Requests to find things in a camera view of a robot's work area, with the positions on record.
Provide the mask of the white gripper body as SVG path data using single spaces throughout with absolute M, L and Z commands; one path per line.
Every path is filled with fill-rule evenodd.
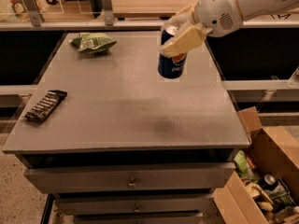
M 223 37 L 240 29 L 242 16 L 236 0 L 199 0 L 195 6 L 198 20 L 210 30 L 211 37 Z

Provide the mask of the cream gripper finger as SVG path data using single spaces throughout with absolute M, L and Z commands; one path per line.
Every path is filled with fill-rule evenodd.
M 212 31 L 212 28 L 205 27 L 202 23 L 184 24 L 174 37 L 160 46 L 160 53 L 167 58 L 187 53 L 200 47 Z
M 180 27 L 183 24 L 194 25 L 196 23 L 197 23 L 197 19 L 194 16 L 194 5 L 190 4 L 182 8 L 181 10 L 179 10 L 174 16 L 168 19 L 164 23 L 164 27 L 168 25 L 176 25 Z

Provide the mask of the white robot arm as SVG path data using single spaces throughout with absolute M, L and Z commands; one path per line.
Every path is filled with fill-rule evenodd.
M 177 26 L 178 31 L 160 46 L 160 53 L 175 57 L 201 46 L 209 36 L 223 37 L 239 30 L 245 21 L 298 6 L 299 0 L 198 0 L 164 23 Z

